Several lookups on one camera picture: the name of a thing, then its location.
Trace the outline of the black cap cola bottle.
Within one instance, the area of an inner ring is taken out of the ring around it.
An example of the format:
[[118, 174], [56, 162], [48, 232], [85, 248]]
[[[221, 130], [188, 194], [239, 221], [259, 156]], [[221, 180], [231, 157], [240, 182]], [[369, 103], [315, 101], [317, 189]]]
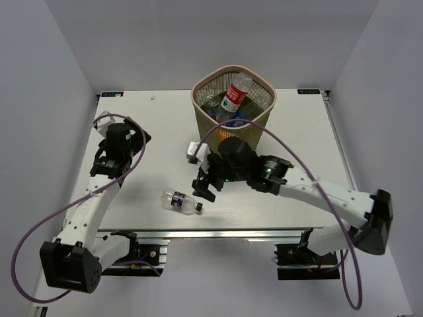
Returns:
[[161, 204], [163, 208], [176, 211], [183, 215], [201, 214], [203, 204], [197, 202], [194, 198], [172, 188], [167, 188], [161, 195]]

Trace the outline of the blue label bottle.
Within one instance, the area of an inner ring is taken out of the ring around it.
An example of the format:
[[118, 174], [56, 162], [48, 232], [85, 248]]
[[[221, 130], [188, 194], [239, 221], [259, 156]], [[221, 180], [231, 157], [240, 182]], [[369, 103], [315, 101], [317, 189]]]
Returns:
[[261, 113], [263, 113], [269, 107], [269, 101], [265, 99], [263, 96], [257, 96], [254, 100], [250, 101], [248, 104], [241, 106], [235, 114], [231, 117], [232, 120], [237, 120], [235, 122], [231, 122], [227, 124], [229, 127], [241, 127], [245, 125], [243, 120], [250, 120], [252, 121]]
[[221, 104], [221, 98], [217, 94], [210, 94], [206, 96], [206, 99], [203, 103], [203, 109], [207, 115], [213, 117]]

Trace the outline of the red label water bottle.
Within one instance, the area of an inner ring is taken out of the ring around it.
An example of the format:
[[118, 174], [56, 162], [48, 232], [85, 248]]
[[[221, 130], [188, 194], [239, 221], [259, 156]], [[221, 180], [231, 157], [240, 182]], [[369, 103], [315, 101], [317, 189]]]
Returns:
[[247, 96], [251, 85], [252, 78], [246, 73], [239, 73], [233, 79], [217, 109], [215, 120], [218, 123], [231, 119]]

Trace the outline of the orange juice bottle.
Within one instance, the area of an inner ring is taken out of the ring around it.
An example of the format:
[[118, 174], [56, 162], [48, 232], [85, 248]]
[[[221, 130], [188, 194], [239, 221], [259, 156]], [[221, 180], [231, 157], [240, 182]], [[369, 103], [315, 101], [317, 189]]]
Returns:
[[217, 129], [214, 131], [213, 134], [218, 143], [224, 141], [227, 138], [236, 137], [234, 133], [232, 133], [231, 131], [226, 131], [224, 129]]

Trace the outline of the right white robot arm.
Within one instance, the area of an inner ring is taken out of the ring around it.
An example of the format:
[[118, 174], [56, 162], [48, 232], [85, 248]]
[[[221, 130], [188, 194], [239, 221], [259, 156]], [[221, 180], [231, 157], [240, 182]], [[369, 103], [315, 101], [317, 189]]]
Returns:
[[200, 166], [192, 183], [194, 195], [210, 202], [215, 195], [209, 186], [221, 191], [225, 183], [245, 182], [258, 192], [302, 201], [338, 216], [337, 225], [303, 232], [297, 254], [308, 264], [350, 245], [376, 256], [386, 251], [393, 208], [391, 194], [385, 190], [370, 194], [312, 180], [288, 160], [257, 155], [238, 137], [226, 138], [216, 153], [207, 144], [191, 142], [186, 156], [189, 163]]

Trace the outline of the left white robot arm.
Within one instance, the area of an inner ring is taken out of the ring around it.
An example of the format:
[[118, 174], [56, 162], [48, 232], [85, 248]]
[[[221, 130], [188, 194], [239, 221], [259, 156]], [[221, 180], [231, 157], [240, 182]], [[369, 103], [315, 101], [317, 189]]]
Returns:
[[86, 192], [63, 230], [52, 242], [44, 242], [40, 259], [50, 287], [92, 293], [102, 272], [117, 262], [134, 263], [140, 255], [135, 233], [117, 230], [97, 237], [98, 228], [124, 178], [135, 166], [133, 157], [150, 141], [148, 133], [125, 119], [101, 131]]

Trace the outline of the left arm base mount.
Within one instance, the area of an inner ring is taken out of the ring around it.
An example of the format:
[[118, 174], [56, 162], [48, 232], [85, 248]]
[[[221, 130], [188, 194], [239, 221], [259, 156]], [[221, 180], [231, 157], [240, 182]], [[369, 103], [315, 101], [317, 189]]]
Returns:
[[121, 258], [105, 269], [102, 276], [159, 277], [167, 261], [169, 240], [141, 239], [135, 258]]

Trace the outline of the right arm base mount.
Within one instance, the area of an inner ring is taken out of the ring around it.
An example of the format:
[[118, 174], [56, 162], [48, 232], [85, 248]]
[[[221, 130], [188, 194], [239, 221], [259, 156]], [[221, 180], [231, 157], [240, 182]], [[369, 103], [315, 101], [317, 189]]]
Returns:
[[276, 244], [274, 255], [279, 281], [340, 279], [338, 258], [334, 252], [316, 256], [300, 252], [296, 244]]

